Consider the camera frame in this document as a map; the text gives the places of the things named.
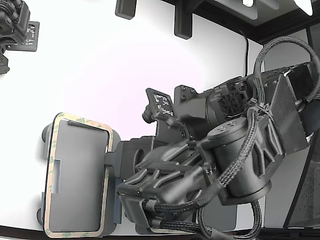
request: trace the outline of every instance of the white surface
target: white surface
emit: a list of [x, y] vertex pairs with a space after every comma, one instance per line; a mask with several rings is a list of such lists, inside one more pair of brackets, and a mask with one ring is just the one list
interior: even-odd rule
[[312, 16], [312, 14], [314, 13], [311, 5], [311, 0], [294, 0], [294, 2], [309, 16]]
[[[193, 37], [174, 36], [174, 7], [138, 0], [135, 18], [115, 16], [116, 0], [28, 0], [40, 22], [37, 52], [7, 51], [0, 77], [0, 225], [41, 230], [36, 212], [45, 189], [41, 133], [59, 112], [115, 129], [123, 140], [154, 135], [141, 114], [146, 88], [173, 96], [180, 84], [198, 92], [244, 73], [245, 40], [199, 16]], [[250, 42], [249, 70], [262, 47]], [[239, 215], [251, 228], [249, 212]], [[115, 234], [130, 235], [126, 219]]]

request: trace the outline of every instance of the black metal frame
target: black metal frame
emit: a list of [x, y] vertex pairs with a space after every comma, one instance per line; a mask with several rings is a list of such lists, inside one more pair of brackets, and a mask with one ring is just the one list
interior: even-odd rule
[[[174, 34], [183, 39], [192, 37], [192, 14], [217, 23], [236, 33], [243, 32], [249, 39], [265, 44], [320, 23], [320, 1], [312, 3], [313, 15], [308, 16], [300, 8], [276, 17], [261, 25], [253, 26], [205, 0], [162, 0], [175, 6]], [[125, 19], [135, 16], [137, 0], [117, 0], [115, 14]]]

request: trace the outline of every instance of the black electrical wire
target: black electrical wire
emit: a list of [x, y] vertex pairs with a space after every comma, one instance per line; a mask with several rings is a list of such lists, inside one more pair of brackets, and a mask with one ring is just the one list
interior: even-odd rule
[[248, 76], [248, 56], [249, 56], [249, 40], [247, 36], [244, 34], [243, 31], [239, 30], [239, 32], [242, 34], [242, 36], [245, 39], [245, 62], [244, 62], [244, 76]]
[[[258, 200], [254, 201], [251, 203], [251, 208], [253, 211], [253, 217], [254, 217], [254, 222], [253, 222], [253, 227], [251, 231], [248, 234], [245, 235], [232, 235], [233, 240], [251, 240], [254, 239], [258, 236], [260, 233], [261, 227], [262, 227], [262, 214], [261, 214], [261, 209]], [[221, 233], [215, 230], [214, 228], [209, 228], [205, 225], [204, 223], [204, 208], [201, 207], [197, 211], [197, 220], [199, 223], [199, 228], [201, 230], [202, 235], [207, 238], [222, 238], [222, 239], [228, 239], [230, 236], [226, 233]]]

